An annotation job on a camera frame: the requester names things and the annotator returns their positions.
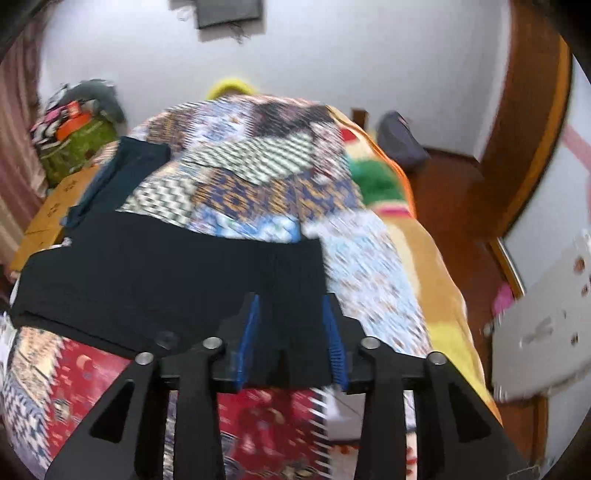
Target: pile of clothes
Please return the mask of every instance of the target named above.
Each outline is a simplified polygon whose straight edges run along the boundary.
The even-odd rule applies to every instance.
[[[82,168],[100,147],[117,138],[116,127],[124,123],[110,82],[62,85],[30,131],[49,186]]]

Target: dark teal cloth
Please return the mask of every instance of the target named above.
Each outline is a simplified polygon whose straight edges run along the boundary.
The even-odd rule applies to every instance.
[[[78,205],[68,210],[67,230],[77,228],[89,213],[113,212],[152,172],[170,160],[170,147],[121,137],[115,156],[90,182]]]

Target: checkered fabric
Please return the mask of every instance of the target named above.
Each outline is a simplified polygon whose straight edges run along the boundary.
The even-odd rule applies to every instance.
[[[41,469],[51,463],[47,451],[47,435],[42,410],[23,392],[15,378],[10,375],[2,389],[4,399],[4,423],[14,449],[26,451],[33,456]]]
[[[197,184],[189,176],[144,180],[119,211],[150,215],[184,227],[191,217],[191,198],[196,188]]]
[[[254,184],[284,179],[312,167],[312,136],[298,132],[285,138],[251,138],[188,150],[181,163],[230,170]]]

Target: green fabric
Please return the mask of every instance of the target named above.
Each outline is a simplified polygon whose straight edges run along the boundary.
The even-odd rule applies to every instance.
[[[351,161],[349,168],[365,205],[382,200],[405,200],[398,177],[385,163],[376,160]]]
[[[93,118],[57,147],[42,150],[40,160],[49,186],[57,186],[65,177],[80,170],[100,147],[116,139],[113,125]]]

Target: black cloth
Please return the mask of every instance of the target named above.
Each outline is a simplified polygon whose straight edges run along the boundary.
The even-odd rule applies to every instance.
[[[90,215],[70,247],[31,256],[11,317],[127,358],[166,356],[215,335],[248,292],[261,301],[251,384],[277,376],[280,358],[288,378],[273,384],[330,384],[318,239],[217,238],[134,213]]]
[[[88,185],[80,203],[68,210],[65,227],[78,227],[89,213],[117,210],[143,179],[169,160],[168,145],[121,137],[111,161]]]

